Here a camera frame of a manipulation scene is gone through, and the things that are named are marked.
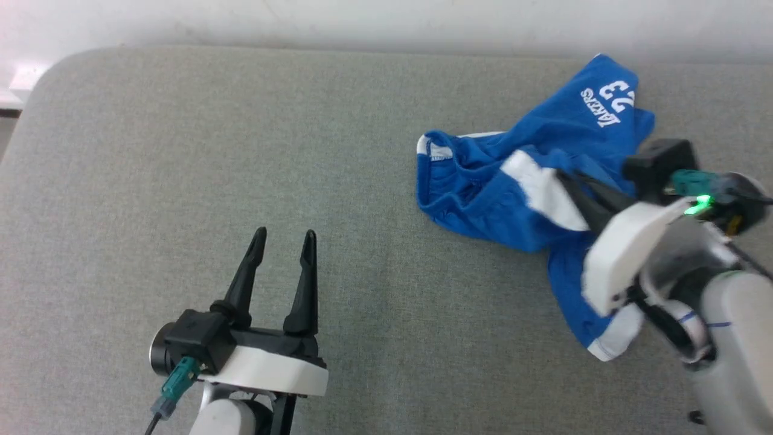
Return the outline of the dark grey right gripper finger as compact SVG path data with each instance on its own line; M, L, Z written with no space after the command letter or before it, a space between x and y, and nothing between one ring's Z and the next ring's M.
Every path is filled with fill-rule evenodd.
M596 235L602 234L608 224L608 209L588 193L588 185L564 171L557 171L556 177L587 223L589 230Z
M578 173L579 179L587 185L596 201L609 212L622 212L637 203L635 198L585 173Z

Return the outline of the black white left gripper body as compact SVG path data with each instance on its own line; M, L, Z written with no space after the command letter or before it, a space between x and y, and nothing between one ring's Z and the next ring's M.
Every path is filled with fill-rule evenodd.
M216 375L202 374L202 380L246 391L325 396L329 371L316 336L256 328L234 331L234 338L237 346L224 367Z

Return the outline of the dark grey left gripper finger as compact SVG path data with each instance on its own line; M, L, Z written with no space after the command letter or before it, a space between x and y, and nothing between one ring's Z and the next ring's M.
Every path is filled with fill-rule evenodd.
M211 311L223 314L233 328L251 327L249 305L254 290L255 272L262 264L266 242L267 228L260 227L255 231L224 298L211 304Z
M292 309L284 319L283 331L290 336L312 337L318 333L317 239L313 230L306 232L299 258L301 274Z

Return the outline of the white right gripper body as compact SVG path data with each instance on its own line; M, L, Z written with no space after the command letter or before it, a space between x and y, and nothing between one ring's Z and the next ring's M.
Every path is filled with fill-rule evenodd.
M680 276L694 269L696 256L684 240L685 211L693 200L669 205L635 201L613 215L583 260L582 295L599 317L626 305L627 289L643 272L645 294L662 295Z

